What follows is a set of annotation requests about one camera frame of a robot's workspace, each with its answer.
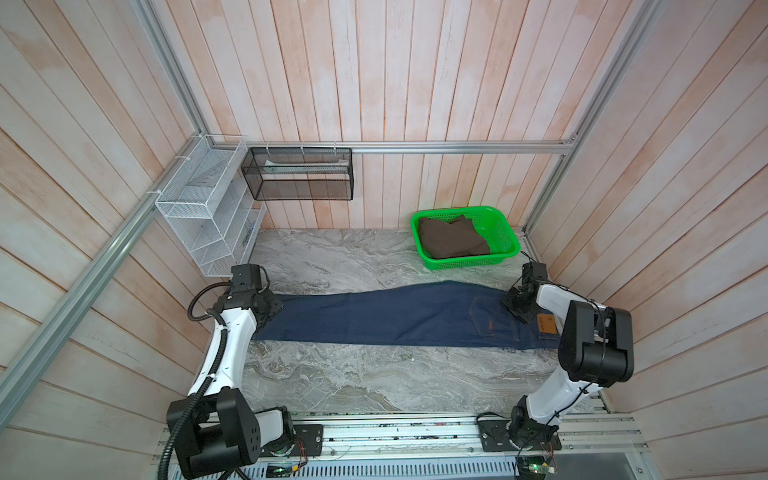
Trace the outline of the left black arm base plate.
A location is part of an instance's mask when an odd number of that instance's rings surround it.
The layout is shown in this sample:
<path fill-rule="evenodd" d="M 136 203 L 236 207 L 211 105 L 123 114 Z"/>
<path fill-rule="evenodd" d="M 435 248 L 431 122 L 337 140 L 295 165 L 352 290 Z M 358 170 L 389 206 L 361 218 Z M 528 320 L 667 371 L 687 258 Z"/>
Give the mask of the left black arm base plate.
<path fill-rule="evenodd" d="M 324 427 L 322 425 L 295 424 L 292 440 L 279 440 L 262 447 L 258 459 L 298 459 L 302 455 L 319 457 L 323 451 L 323 441 Z"/>

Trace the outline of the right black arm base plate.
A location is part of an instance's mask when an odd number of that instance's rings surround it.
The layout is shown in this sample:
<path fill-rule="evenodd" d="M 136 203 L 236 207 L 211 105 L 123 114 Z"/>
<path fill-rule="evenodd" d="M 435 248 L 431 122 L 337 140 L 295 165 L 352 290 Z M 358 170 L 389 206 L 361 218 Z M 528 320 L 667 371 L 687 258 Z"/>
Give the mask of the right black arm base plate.
<path fill-rule="evenodd" d="M 475 422 L 486 453 L 562 449 L 558 426 L 544 425 L 526 416 L 509 419 L 483 412 L 475 417 Z"/>

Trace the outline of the dark blue denim jeans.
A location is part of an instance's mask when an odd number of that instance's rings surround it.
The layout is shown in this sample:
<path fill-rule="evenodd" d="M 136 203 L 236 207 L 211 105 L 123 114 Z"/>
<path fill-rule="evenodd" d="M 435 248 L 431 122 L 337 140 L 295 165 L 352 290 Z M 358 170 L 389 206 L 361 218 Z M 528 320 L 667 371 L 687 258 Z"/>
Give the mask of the dark blue denim jeans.
<path fill-rule="evenodd" d="M 523 323 L 502 290 L 455 281 L 332 295 L 281 295 L 254 341 L 379 346 L 556 349 L 560 337 Z"/>

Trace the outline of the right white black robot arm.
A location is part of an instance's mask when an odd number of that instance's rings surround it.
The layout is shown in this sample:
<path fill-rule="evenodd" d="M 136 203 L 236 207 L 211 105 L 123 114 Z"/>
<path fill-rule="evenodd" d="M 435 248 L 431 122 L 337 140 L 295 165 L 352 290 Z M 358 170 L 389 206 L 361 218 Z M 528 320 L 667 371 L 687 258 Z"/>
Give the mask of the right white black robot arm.
<path fill-rule="evenodd" d="M 629 311 L 596 303 L 552 283 L 538 283 L 526 290 L 513 287 L 502 304 L 520 320 L 549 313 L 562 322 L 559 366 L 512 410 L 507 432 L 515 447 L 525 450 L 550 442 L 564 416 L 582 398 L 624 383 L 633 375 Z"/>

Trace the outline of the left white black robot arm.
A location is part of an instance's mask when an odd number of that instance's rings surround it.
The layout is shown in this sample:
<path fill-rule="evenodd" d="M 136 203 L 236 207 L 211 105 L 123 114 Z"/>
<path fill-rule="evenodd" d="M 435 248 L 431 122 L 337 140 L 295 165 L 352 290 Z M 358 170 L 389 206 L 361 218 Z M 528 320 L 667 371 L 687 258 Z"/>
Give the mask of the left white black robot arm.
<path fill-rule="evenodd" d="M 212 342 L 188 396 L 172 402 L 166 421 L 170 436 L 156 477 L 169 477 L 175 456 L 186 479 L 219 474 L 223 479 L 254 464 L 262 451 L 292 452 L 295 430 L 285 407 L 254 412 L 242 383 L 245 355 L 255 333 L 282 310 L 267 287 L 223 284 L 227 290 L 204 318 L 215 321 Z"/>

